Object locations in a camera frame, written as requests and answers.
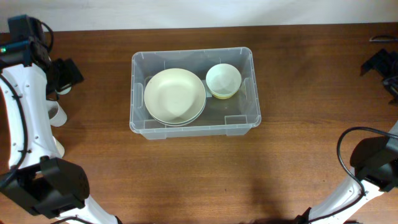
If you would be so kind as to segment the green plastic cup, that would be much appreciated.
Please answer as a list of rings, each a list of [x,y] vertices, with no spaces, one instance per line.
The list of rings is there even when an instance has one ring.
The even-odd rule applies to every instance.
[[[57,94],[66,95],[67,93],[69,93],[71,91],[71,89],[72,89],[71,87],[65,88],[65,89],[63,89],[61,91],[57,91]]]

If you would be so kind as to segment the grey plastic cup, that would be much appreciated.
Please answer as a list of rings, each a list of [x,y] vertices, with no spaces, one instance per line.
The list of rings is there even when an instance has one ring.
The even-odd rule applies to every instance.
[[[50,124],[54,127],[61,127],[67,122],[67,115],[57,101],[46,101]]]

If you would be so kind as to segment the white plastic cup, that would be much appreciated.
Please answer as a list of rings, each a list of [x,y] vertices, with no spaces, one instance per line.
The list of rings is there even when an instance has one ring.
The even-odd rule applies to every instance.
[[[53,137],[53,141],[55,143],[55,148],[57,150],[56,157],[62,158],[65,155],[65,148],[62,146],[62,144],[55,137]]]

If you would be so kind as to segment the yellow plastic bowl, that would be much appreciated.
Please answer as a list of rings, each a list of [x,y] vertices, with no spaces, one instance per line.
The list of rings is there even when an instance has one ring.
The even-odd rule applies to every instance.
[[[227,92],[227,93],[216,93],[215,91],[210,91],[212,96],[214,96],[217,99],[221,100],[226,100],[228,98],[231,98],[233,95],[237,93],[237,91],[232,91],[232,92]]]

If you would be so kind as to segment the white plastic bowl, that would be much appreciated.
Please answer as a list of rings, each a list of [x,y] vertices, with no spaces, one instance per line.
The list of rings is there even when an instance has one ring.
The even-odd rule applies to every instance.
[[[238,91],[242,82],[239,70],[227,63],[211,67],[206,74],[206,84],[210,91],[227,93]]]

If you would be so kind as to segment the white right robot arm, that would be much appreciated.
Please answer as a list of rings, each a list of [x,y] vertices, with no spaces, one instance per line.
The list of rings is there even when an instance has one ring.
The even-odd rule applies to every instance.
[[[353,131],[369,131],[378,137],[360,141],[347,168],[341,158],[341,143]],[[397,187],[396,124],[388,133],[369,127],[349,128],[339,137],[336,154],[347,178],[326,200],[297,216],[294,223],[347,223],[363,205]]]

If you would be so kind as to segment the clear plastic storage bin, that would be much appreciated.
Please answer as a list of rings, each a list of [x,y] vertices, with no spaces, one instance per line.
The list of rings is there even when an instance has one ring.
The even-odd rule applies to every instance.
[[[231,98],[220,100],[207,93],[201,115],[184,126],[166,126],[149,114],[144,103],[144,90],[155,74],[168,68],[182,68],[204,80],[207,71],[220,63],[236,67],[242,76],[241,86]],[[131,65],[129,127],[132,132],[146,139],[240,136],[261,123],[253,54],[247,47],[136,52],[132,56]]]

